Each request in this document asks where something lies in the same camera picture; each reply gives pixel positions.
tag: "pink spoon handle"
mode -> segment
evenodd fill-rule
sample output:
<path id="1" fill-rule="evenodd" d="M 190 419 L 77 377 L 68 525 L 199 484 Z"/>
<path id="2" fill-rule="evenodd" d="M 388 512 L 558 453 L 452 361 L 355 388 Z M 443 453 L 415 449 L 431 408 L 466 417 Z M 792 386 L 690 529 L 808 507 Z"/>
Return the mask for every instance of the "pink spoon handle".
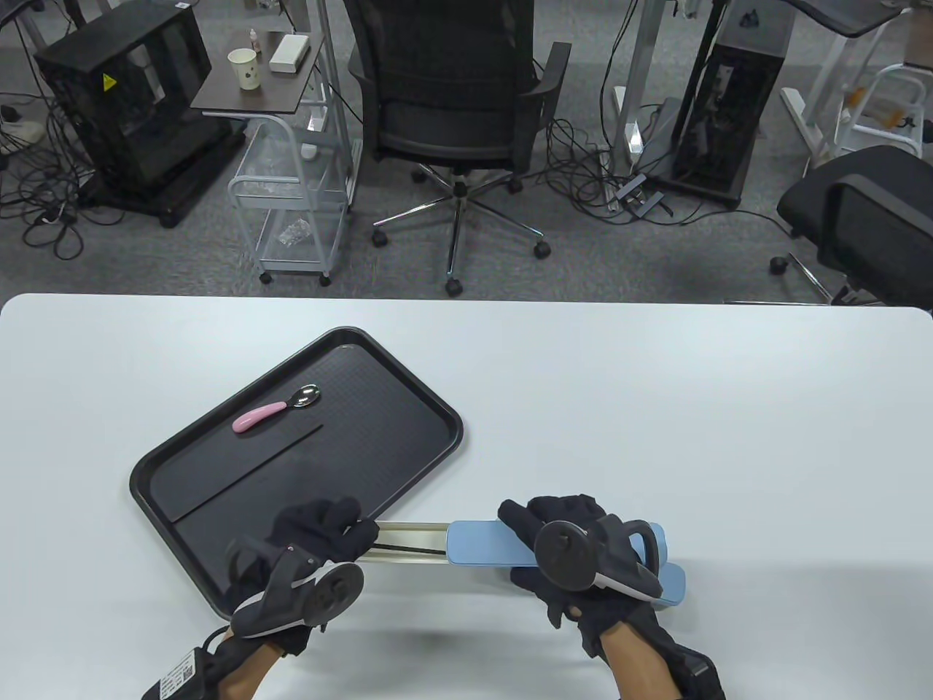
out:
<path id="1" fill-rule="evenodd" d="M 245 433 L 256 423 L 264 421 L 270 415 L 276 415 L 286 408 L 288 408 L 288 404 L 284 401 L 276 401 L 275 403 L 270 403 L 265 406 L 259 406 L 259 408 L 248 411 L 233 421 L 233 432 Z"/>

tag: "spoon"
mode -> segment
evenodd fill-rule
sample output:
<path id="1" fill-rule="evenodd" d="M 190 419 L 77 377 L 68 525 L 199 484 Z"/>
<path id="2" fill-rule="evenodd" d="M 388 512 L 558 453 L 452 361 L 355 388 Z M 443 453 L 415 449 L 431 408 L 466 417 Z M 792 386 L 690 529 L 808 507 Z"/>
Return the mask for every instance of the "spoon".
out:
<path id="1" fill-rule="evenodd" d="M 233 432 L 245 433 L 256 423 L 261 423 L 271 415 L 276 415 L 289 408 L 307 408 L 321 398 L 321 389 L 317 384 L 307 384 L 292 394 L 288 401 L 276 401 L 257 409 L 247 411 L 233 421 Z"/>

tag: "metal spoon head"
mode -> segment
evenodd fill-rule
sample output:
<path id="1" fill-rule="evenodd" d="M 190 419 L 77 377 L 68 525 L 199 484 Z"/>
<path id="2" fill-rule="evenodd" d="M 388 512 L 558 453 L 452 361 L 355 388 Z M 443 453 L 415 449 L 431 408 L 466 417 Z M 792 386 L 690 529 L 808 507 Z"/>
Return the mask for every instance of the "metal spoon head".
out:
<path id="1" fill-rule="evenodd" d="M 292 394 L 288 405 L 292 408 L 307 408 L 321 398 L 321 388 L 317 384 L 307 384 Z"/>

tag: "blue plastic tool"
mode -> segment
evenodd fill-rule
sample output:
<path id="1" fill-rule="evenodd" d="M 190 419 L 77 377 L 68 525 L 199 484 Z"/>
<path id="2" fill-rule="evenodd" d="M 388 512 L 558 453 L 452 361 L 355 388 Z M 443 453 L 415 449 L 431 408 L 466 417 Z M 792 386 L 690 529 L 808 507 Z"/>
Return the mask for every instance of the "blue plastic tool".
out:
<path id="1" fill-rule="evenodd" d="M 658 579 L 664 593 L 658 601 L 669 607 L 680 604 L 687 592 L 687 576 L 676 564 L 667 561 L 667 540 L 664 529 L 651 523 L 661 560 Z M 645 546 L 641 538 L 632 537 L 632 546 L 642 559 Z M 447 558 L 459 567 L 535 567 L 535 553 L 516 537 L 500 520 L 458 520 L 447 529 Z"/>

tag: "label sticker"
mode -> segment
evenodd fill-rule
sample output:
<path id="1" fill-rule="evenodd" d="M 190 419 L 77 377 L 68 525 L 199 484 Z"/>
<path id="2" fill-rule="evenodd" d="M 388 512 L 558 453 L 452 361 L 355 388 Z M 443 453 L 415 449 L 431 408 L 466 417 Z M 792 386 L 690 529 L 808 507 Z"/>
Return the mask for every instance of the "label sticker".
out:
<path id="1" fill-rule="evenodd" d="M 188 652 L 188 655 L 181 662 L 169 671 L 162 680 L 159 681 L 159 700 L 168 700 L 185 683 L 194 678 L 194 650 Z"/>

